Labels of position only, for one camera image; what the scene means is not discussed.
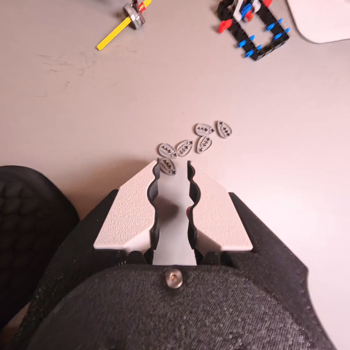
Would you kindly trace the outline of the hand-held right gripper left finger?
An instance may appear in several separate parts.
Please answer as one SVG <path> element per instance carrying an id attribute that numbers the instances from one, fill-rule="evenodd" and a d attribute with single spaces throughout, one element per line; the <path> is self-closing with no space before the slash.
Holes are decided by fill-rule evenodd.
<path id="1" fill-rule="evenodd" d="M 159 242 L 158 196 L 160 160 L 154 160 L 117 190 L 94 241 L 95 250 L 153 253 Z"/>

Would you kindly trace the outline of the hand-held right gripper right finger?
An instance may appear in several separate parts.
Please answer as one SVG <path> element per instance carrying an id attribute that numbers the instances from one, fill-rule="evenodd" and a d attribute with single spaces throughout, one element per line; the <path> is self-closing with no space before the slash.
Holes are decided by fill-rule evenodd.
<path id="1" fill-rule="evenodd" d="M 229 192 L 193 161 L 187 162 L 191 206 L 188 240 L 201 263 L 209 253 L 251 252 L 253 244 Z"/>

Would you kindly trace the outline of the cluster of grey lego discs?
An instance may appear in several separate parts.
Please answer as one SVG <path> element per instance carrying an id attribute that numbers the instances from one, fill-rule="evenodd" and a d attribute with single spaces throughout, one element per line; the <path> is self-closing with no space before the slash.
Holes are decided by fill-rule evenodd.
<path id="1" fill-rule="evenodd" d="M 223 120 L 215 122 L 215 126 L 198 123 L 194 125 L 194 133 L 197 140 L 185 139 L 176 146 L 169 143 L 161 143 L 157 147 L 160 171 L 168 176 L 174 176 L 177 173 L 174 161 L 178 158 L 187 157 L 192 150 L 196 154 L 202 154 L 207 151 L 213 144 L 213 135 L 217 134 L 222 139 L 229 138 L 233 133 L 230 124 Z"/>

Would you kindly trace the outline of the yellow lego axle assembly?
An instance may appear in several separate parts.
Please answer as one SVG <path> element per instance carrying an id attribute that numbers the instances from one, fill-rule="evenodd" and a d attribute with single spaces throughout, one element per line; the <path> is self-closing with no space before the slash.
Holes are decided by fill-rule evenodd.
<path id="1" fill-rule="evenodd" d="M 133 30 L 139 30 L 146 22 L 143 13 L 151 4 L 151 2 L 151 0 L 133 0 L 132 2 L 127 2 L 122 8 L 125 19 L 100 43 L 97 44 L 96 49 L 98 51 L 103 50 L 117 35 L 119 35 L 127 27 L 130 27 Z"/>

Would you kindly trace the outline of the black mesh chair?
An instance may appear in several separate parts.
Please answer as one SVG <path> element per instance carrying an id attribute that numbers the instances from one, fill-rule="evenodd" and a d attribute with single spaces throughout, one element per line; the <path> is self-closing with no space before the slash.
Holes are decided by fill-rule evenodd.
<path id="1" fill-rule="evenodd" d="M 47 265 L 79 223 L 63 192 L 42 173 L 0 167 L 0 327 L 31 300 Z"/>

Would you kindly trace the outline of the white book stand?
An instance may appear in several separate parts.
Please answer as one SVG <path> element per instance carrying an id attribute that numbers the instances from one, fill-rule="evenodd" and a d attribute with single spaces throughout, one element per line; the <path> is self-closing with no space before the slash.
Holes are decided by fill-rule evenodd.
<path id="1" fill-rule="evenodd" d="M 287 0 L 299 33 L 313 43 L 350 38 L 349 0 Z"/>

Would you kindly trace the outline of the black lego frame assembly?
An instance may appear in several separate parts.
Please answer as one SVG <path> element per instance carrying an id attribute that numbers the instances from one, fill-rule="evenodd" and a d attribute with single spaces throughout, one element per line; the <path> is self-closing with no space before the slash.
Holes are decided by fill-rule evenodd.
<path id="1" fill-rule="evenodd" d="M 284 28 L 283 19 L 277 19 L 270 11 L 272 0 L 223 0 L 217 7 L 217 16 L 221 21 L 218 33 L 230 32 L 237 42 L 237 47 L 244 50 L 244 57 L 258 61 L 289 40 L 290 28 Z M 256 45 L 255 35 L 248 35 L 243 23 L 259 18 L 265 25 L 265 31 L 272 34 L 266 45 Z"/>

